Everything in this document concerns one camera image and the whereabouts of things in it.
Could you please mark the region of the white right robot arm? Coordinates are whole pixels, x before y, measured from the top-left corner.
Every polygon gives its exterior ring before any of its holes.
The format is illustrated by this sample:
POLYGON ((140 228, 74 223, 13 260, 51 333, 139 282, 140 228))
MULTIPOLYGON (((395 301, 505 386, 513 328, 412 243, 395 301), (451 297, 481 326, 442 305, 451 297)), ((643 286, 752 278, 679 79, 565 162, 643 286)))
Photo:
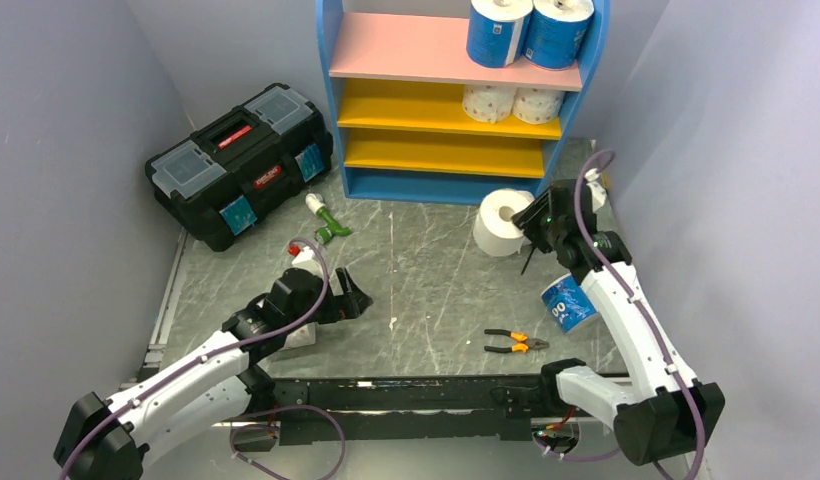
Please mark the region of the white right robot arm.
POLYGON ((552 183, 512 222, 543 253, 555 253, 567 275, 541 299, 564 331, 603 321, 630 380, 620 385, 577 358, 542 367, 537 401, 560 415, 580 409, 614 434, 634 465, 703 451, 725 406, 714 383, 703 383, 668 339, 638 281, 623 240, 597 227, 593 195, 582 181, 552 183))

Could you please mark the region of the blue cartoon roll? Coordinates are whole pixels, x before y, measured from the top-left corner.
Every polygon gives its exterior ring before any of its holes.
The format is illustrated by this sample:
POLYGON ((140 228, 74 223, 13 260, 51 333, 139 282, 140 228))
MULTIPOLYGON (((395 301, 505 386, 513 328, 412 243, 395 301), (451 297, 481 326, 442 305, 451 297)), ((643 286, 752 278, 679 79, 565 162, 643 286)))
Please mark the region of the blue cartoon roll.
POLYGON ((533 2, 523 56, 549 70, 571 66, 590 27, 595 8, 590 0, 533 2))

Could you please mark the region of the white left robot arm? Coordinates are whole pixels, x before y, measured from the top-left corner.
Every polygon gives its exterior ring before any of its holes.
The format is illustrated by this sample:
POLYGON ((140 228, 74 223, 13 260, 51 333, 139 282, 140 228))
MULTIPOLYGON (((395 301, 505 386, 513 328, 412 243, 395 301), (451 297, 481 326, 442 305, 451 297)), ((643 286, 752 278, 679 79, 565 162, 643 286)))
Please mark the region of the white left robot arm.
POLYGON ((173 447, 230 418, 265 417, 276 383, 260 362, 295 327, 360 317, 373 299, 339 268, 334 293, 318 274, 289 268, 206 341, 146 380, 71 407, 53 457, 63 479, 138 479, 173 447))

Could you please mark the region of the plain white roll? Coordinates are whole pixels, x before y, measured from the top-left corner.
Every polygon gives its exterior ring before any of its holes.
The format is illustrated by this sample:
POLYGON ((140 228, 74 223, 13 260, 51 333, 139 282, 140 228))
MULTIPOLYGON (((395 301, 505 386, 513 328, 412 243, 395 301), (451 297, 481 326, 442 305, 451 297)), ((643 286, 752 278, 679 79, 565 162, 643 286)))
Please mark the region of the plain white roll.
POLYGON ((517 253, 527 239, 513 223, 513 217, 525 210, 534 196, 526 190, 504 188, 489 193, 481 202, 473 225, 477 246, 492 257, 517 253))

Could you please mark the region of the white dotted roll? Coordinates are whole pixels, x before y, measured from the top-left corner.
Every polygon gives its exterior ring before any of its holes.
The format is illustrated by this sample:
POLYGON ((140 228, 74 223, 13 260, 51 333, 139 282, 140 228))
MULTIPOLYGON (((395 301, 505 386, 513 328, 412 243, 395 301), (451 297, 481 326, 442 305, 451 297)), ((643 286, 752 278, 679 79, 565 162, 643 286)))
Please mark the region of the white dotted roll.
POLYGON ((509 86, 465 85, 463 111, 478 122, 502 122, 511 115, 516 91, 516 87, 509 86))

